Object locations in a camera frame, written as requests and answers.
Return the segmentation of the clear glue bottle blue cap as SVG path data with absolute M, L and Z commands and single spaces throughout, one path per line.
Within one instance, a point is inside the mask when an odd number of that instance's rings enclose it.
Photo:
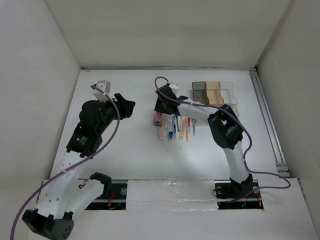
M 168 137 L 170 140 L 173 139 L 174 136 L 174 127 L 173 127 L 173 119 L 170 118 L 167 121 L 167 130 L 168 130 Z

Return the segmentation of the blue clear highlighter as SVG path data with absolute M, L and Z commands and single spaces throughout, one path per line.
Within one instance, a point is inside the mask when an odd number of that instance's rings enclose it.
M 196 120 L 194 118 L 192 119 L 192 134 L 196 135 Z

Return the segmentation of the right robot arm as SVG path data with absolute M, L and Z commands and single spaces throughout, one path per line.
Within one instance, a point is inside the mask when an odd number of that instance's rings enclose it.
M 216 107 L 197 103 L 186 96 L 177 97 L 172 85 L 156 90 L 159 112 L 207 121 L 214 142 L 223 149 L 230 170 L 231 191 L 236 199 L 250 192 L 253 176 L 245 164 L 243 128 L 229 105 Z

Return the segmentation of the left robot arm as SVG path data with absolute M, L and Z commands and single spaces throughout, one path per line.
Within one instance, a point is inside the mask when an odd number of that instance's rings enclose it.
M 22 216 L 33 233 L 49 240 L 66 240 L 75 219 L 87 206 L 96 198 L 104 199 L 111 194 L 111 177 L 99 172 L 93 173 L 82 189 L 76 189 L 76 184 L 89 160 L 98 152 L 103 132 L 113 120 L 130 118 L 135 105 L 119 93 L 111 99 L 99 93 L 95 100 L 82 105 L 59 176 L 35 209 L 26 210 Z

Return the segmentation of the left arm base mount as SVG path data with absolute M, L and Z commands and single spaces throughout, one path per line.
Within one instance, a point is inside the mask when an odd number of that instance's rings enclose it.
M 97 197 L 86 207 L 86 210 L 126 210 L 127 193 L 127 180 L 112 180 L 110 190 L 104 191 L 101 196 Z

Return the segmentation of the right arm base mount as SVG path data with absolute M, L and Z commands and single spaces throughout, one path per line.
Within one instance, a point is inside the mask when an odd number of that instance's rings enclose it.
M 215 180 L 212 195 L 216 197 L 218 210 L 263 210 L 262 196 L 258 190 L 246 195 L 258 187 L 258 181 L 254 180 L 248 190 L 239 194 L 232 188 L 230 180 Z

